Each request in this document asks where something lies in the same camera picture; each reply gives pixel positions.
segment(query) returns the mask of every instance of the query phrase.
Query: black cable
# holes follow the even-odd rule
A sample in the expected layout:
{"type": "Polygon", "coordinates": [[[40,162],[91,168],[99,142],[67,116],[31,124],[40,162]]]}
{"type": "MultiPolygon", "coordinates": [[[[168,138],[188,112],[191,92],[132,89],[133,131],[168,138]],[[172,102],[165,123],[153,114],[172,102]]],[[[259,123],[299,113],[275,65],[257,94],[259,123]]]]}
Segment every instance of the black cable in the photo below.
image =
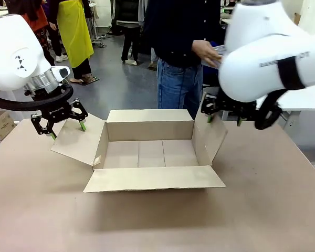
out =
{"type": "Polygon", "coordinates": [[[257,130],[267,129],[279,119],[282,114],[282,109],[277,106],[277,100],[286,92],[287,89],[280,89],[268,94],[262,103],[258,111],[257,119],[255,120],[255,127],[257,130]]]}
{"type": "Polygon", "coordinates": [[[13,111],[35,111],[49,108],[53,103],[61,103],[69,100],[74,92],[74,89],[69,84],[62,84],[61,88],[64,93],[59,96],[49,98],[42,101],[10,101],[0,98],[0,109],[13,111]]]}

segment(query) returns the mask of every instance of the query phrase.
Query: hand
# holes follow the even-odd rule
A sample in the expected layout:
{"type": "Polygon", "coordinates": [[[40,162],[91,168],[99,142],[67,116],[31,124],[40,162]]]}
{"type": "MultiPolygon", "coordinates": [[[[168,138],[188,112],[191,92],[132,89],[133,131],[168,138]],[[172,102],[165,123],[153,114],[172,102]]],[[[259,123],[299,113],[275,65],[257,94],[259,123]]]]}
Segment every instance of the hand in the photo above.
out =
{"type": "Polygon", "coordinates": [[[57,30],[57,27],[56,27],[56,25],[55,25],[55,24],[53,24],[53,23],[49,22],[49,25],[50,25],[50,27],[51,27],[53,30],[57,30]]]}
{"type": "Polygon", "coordinates": [[[217,68],[217,64],[213,60],[221,61],[221,55],[211,46],[208,41],[205,40],[194,40],[192,51],[196,53],[202,60],[204,60],[209,66],[217,68]]]}

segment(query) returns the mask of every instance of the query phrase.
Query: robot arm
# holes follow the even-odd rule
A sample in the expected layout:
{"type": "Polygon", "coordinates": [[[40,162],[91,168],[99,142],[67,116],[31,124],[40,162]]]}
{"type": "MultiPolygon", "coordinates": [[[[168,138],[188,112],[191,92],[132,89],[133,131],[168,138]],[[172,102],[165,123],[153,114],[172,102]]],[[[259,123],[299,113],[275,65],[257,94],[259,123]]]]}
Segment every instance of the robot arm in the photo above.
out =
{"type": "Polygon", "coordinates": [[[54,123],[67,118],[77,119],[85,129],[83,121],[88,116],[78,99],[67,102],[73,88],[60,83],[70,74],[68,67],[52,67],[45,59],[43,49],[35,34],[19,15],[0,17],[0,90],[9,91],[24,87],[25,95],[34,101],[17,102],[0,98],[0,108],[15,111],[37,111],[31,121],[38,134],[56,138],[54,123]],[[81,113],[72,111],[78,108],[81,113]],[[40,125],[41,118],[48,120],[40,125]]]}
{"type": "Polygon", "coordinates": [[[204,113],[230,110],[239,115],[239,123],[252,120],[262,130],[282,113],[276,103],[280,96],[315,85],[315,36],[296,26],[279,0],[238,4],[225,47],[219,68],[222,90],[213,99],[207,97],[204,113]],[[257,110],[256,100],[265,95],[257,110]]]}

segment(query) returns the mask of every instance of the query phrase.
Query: cardboard box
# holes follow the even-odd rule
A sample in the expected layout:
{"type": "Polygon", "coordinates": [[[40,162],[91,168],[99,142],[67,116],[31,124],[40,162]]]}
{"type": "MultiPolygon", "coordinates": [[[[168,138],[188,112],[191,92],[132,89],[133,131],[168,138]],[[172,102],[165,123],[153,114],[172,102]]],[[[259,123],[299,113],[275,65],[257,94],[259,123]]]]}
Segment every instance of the cardboard box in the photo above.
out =
{"type": "Polygon", "coordinates": [[[211,167],[227,130],[186,110],[113,110],[107,121],[68,119],[51,148],[93,167],[85,193],[225,187],[211,167]]]}
{"type": "Polygon", "coordinates": [[[0,111],[0,141],[15,128],[15,123],[8,112],[0,111]]]}
{"type": "Polygon", "coordinates": [[[301,20],[301,15],[299,13],[295,13],[294,24],[299,25],[300,20],[301,20]]]}

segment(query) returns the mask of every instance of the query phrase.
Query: sandal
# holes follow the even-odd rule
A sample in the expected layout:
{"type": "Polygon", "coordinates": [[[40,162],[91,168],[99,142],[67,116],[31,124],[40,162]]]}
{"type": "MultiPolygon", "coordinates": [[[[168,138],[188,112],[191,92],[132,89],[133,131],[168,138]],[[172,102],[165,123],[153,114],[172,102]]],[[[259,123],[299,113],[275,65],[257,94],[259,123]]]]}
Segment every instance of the sandal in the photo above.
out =
{"type": "Polygon", "coordinates": [[[91,84],[91,83],[99,80],[99,78],[95,77],[95,76],[89,76],[89,77],[83,77],[82,80],[83,80],[83,82],[79,83],[79,84],[82,85],[82,86],[86,86],[88,84],[91,84]]]}

